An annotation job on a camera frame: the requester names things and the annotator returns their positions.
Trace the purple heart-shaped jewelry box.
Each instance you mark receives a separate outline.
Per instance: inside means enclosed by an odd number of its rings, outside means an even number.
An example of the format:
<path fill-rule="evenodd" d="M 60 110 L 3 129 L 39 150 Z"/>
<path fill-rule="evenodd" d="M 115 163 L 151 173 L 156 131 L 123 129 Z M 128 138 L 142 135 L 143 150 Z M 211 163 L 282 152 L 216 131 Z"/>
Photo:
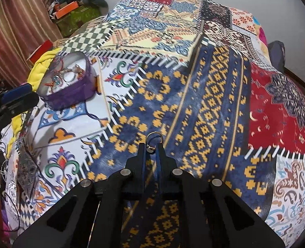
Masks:
<path fill-rule="evenodd" d="M 41 79 L 37 94 L 53 110 L 66 109 L 95 94 L 96 73 L 81 51 L 55 57 Z"/>

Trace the silver ring bangle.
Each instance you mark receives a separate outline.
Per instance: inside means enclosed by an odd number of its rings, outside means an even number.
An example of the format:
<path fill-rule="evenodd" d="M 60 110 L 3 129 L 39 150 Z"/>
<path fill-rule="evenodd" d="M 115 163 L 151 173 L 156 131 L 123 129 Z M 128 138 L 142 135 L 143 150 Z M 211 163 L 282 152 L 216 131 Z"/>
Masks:
<path fill-rule="evenodd" d="M 76 80 L 76 71 L 73 68 L 66 68 L 62 73 L 65 83 L 70 84 Z"/>

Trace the yellow cartoon blanket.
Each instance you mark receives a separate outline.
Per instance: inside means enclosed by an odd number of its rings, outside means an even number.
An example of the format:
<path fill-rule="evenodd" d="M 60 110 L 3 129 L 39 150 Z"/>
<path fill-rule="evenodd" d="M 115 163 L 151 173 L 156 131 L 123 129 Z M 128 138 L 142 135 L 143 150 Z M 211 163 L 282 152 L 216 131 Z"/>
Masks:
<path fill-rule="evenodd" d="M 27 83 L 29 83 L 32 86 L 34 92 L 37 91 L 44 74 L 46 73 L 47 69 L 49 68 L 50 64 L 52 63 L 57 53 L 60 51 L 61 51 L 60 48 L 47 51 L 35 62 L 27 78 Z M 13 131 L 13 136 L 9 140 L 7 145 L 8 153 L 11 151 L 12 145 L 14 144 L 17 135 L 20 133 L 22 127 L 23 127 L 23 121 L 21 119 L 21 114 L 12 118 L 11 128 Z"/>

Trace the red and white box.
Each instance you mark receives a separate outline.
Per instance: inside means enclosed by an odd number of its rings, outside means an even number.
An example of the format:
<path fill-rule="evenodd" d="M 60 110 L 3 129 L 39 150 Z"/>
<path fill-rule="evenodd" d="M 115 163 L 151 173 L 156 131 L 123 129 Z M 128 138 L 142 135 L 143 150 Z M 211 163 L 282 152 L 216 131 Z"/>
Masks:
<path fill-rule="evenodd" d="M 37 47 L 26 60 L 34 64 L 44 53 L 52 49 L 53 43 L 50 40 L 46 40 L 39 47 Z"/>

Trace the striped red curtain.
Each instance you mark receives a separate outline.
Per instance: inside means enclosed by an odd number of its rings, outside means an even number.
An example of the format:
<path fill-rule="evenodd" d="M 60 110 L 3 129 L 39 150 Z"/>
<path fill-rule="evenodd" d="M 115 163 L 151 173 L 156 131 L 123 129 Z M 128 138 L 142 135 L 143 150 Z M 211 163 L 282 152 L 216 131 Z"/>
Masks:
<path fill-rule="evenodd" d="M 62 35 L 49 16 L 52 0 L 0 0 L 0 81 L 18 86 L 33 64 L 30 55 L 47 40 Z"/>

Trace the green patterned covered stand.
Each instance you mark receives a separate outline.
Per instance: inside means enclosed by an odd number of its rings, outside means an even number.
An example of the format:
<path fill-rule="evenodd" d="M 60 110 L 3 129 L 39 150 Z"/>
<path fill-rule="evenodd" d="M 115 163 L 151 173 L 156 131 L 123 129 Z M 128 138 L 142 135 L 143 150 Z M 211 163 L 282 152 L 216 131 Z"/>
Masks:
<path fill-rule="evenodd" d="M 82 5 L 57 20 L 56 25 L 62 36 L 68 38 L 81 26 L 100 16 L 99 7 Z"/>

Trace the orange box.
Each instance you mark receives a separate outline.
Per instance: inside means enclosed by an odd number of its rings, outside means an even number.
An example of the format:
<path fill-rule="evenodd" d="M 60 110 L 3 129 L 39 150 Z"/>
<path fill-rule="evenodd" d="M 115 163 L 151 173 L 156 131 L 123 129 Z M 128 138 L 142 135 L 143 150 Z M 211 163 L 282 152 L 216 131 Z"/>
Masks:
<path fill-rule="evenodd" d="M 78 7 L 79 7 L 79 5 L 76 1 L 71 2 L 70 4 L 62 7 L 61 9 L 59 9 L 56 12 L 56 14 L 55 14 L 56 19 L 62 18 L 63 16 L 65 16 L 66 14 L 70 13 L 71 11 L 77 9 Z"/>

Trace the colourful patchwork bedspread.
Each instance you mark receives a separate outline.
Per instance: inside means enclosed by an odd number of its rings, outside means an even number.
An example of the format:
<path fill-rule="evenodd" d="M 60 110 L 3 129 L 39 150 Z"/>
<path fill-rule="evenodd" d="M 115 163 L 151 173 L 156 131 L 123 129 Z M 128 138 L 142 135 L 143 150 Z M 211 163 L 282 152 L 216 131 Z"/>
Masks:
<path fill-rule="evenodd" d="M 42 99 L 7 152 L 6 224 L 24 232 L 82 179 L 105 180 L 163 137 L 180 169 L 221 179 L 292 247 L 305 230 L 305 95 L 269 59 L 251 13 L 209 0 L 121 0 L 69 38 L 95 94 Z"/>

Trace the dark grey backpack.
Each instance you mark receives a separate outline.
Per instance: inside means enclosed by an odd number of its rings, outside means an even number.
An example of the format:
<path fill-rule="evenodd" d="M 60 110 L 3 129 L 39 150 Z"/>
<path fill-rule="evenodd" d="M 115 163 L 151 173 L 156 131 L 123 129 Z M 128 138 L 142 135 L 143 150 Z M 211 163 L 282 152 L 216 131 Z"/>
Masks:
<path fill-rule="evenodd" d="M 272 66 L 281 73 L 285 71 L 285 45 L 278 40 L 268 44 L 269 59 Z"/>

